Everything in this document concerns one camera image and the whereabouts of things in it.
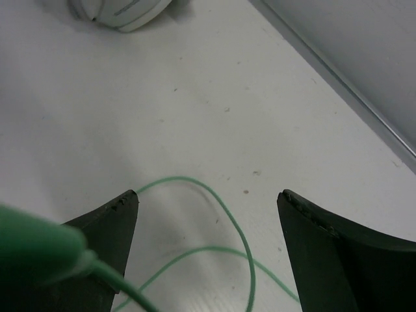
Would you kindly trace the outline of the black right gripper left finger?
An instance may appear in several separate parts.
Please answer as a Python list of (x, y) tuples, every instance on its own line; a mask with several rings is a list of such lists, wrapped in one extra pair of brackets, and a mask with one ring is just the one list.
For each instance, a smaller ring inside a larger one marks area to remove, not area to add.
[[(128, 190), (66, 225), (80, 229), (88, 247), (125, 274), (137, 222), (138, 195)], [(47, 287), (1, 285), (1, 311), (110, 311), (114, 290), (94, 276), (71, 278)]]

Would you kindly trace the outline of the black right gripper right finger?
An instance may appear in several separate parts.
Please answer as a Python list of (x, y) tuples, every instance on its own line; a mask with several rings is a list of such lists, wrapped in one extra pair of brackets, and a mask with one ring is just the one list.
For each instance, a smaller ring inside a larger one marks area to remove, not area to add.
[(303, 311), (414, 311), (415, 243), (285, 189), (279, 219)]

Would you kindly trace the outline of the aluminium table edge rail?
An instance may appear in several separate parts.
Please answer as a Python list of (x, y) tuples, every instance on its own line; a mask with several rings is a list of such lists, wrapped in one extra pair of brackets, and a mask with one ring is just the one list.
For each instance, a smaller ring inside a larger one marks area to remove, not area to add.
[(415, 158), (414, 1), (254, 1), (292, 32)]

